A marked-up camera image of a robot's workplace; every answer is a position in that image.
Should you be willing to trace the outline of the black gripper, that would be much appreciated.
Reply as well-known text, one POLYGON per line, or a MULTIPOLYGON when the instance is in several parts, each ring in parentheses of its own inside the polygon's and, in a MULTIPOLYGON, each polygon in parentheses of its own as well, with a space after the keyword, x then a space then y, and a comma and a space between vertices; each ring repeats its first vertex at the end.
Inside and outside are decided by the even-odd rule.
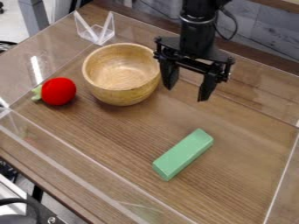
POLYGON ((178 39, 176 37, 157 37, 153 42, 156 43, 153 57, 160 62, 164 87, 168 90, 173 88, 178 80, 178 67, 184 67, 204 74, 197 101, 206 101, 217 83, 229 79, 229 69, 234 64, 234 58, 214 46, 201 56, 182 54, 178 51, 178 39), (217 68, 217 74, 208 73, 213 66, 217 68))

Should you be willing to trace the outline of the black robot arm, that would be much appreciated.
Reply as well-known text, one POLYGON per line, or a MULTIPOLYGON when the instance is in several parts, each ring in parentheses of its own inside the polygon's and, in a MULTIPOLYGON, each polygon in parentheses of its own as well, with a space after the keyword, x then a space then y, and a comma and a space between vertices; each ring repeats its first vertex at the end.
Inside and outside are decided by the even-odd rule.
POLYGON ((214 46, 214 33, 225 40, 217 30, 218 12, 238 24, 234 16, 225 10, 224 5, 230 0, 182 0, 181 31, 178 37, 156 37, 153 57, 160 64, 162 85, 170 90, 178 80, 178 70, 182 67, 202 75, 197 101, 204 102, 218 83, 228 81, 234 58, 214 46))

